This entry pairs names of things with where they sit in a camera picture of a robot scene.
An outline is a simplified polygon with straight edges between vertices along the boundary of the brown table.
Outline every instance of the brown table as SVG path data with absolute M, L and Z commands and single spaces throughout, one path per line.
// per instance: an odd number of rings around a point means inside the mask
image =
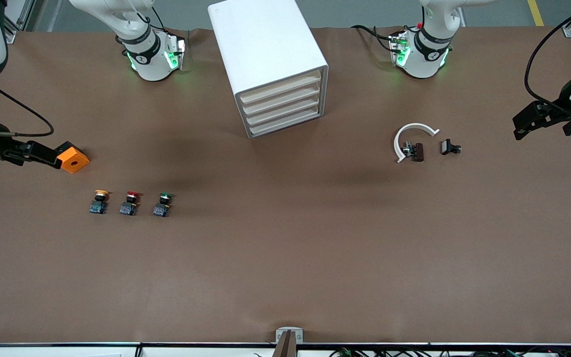
M 41 142 L 92 162 L 0 162 L 0 342 L 262 341 L 295 325 L 317 342 L 571 343 L 571 140 L 512 134 L 547 31 L 461 29 L 417 80 L 369 35 L 313 30 L 326 115 L 256 140 L 211 31 L 161 83 L 111 33 L 19 34 L 0 88 L 54 122 Z M 532 77 L 555 98 L 571 40 Z M 43 130 L 1 96 L 0 121 Z M 408 131 L 426 161 L 396 164 L 391 140 L 415 121 L 442 131 Z M 462 155 L 440 156 L 445 138 Z M 88 213 L 95 189 L 112 192 L 105 215 Z M 118 214 L 127 190 L 143 193 L 136 217 Z M 177 195 L 167 219 L 150 213 L 161 191 Z

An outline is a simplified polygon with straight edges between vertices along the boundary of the curved white handle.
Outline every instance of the curved white handle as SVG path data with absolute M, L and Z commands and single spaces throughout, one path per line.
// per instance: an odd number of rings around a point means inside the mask
M 429 133 L 431 136 L 437 134 L 440 132 L 440 129 L 431 129 L 430 126 L 425 125 L 425 124 L 420 124 L 419 122 L 412 122 L 411 124 L 407 124 L 403 127 L 400 128 L 400 130 L 398 130 L 398 133 L 396 134 L 396 138 L 394 139 L 394 150 L 396 152 L 396 155 L 398 156 L 398 163 L 400 163 L 402 160 L 405 160 L 406 156 L 404 154 L 404 152 L 402 151 L 402 149 L 400 148 L 400 134 L 405 131 L 406 129 L 421 129 L 423 131 L 426 131 L 427 133 Z

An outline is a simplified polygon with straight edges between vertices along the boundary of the white robot link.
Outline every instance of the white robot link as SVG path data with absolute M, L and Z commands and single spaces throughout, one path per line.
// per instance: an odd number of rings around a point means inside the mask
M 391 36 L 392 60 L 412 77 L 428 78 L 444 65 L 449 45 L 460 27 L 458 7 L 481 6 L 495 0 L 419 0 L 422 27 Z
M 146 81 L 160 81 L 181 69 L 184 39 L 164 29 L 154 29 L 141 12 L 154 0 L 70 0 L 81 11 L 109 26 L 131 61 L 131 67 Z

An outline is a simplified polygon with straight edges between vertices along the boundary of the orange block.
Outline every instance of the orange block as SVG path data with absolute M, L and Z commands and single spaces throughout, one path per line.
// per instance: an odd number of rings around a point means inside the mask
M 61 169 L 70 172 L 71 174 L 82 169 L 89 163 L 88 157 L 75 147 L 70 147 L 57 157 L 63 161 Z

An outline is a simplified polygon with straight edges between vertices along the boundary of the yellow floor tape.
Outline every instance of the yellow floor tape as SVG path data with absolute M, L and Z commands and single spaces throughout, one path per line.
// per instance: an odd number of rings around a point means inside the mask
M 528 6 L 530 7 L 530 12 L 532 13 L 532 18 L 534 19 L 534 24 L 537 26 L 543 26 L 543 19 L 541 18 L 541 13 L 539 12 L 539 7 L 537 6 L 536 0 L 528 0 Z

